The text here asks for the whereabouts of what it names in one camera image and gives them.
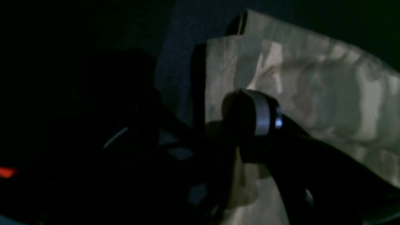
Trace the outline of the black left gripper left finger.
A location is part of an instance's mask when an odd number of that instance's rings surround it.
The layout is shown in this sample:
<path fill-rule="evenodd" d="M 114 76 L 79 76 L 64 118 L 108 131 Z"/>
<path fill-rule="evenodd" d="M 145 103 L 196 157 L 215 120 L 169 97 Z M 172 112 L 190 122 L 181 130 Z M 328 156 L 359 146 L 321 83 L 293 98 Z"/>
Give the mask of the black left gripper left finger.
<path fill-rule="evenodd" d="M 155 87 L 156 60 L 138 48 L 90 50 L 90 108 L 53 126 L 35 225 L 208 225 L 229 197 L 233 154 L 205 134 L 205 47 L 190 56 L 189 125 Z"/>

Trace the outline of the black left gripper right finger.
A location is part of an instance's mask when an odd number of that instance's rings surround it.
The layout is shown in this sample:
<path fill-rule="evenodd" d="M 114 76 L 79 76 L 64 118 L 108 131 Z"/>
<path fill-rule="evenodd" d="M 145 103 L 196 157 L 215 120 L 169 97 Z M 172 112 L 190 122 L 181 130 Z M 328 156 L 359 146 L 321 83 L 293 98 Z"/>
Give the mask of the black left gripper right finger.
<path fill-rule="evenodd" d="M 399 224 L 399 188 L 312 137 L 276 99 L 240 89 L 226 95 L 222 113 L 244 161 L 270 171 L 291 225 Z"/>

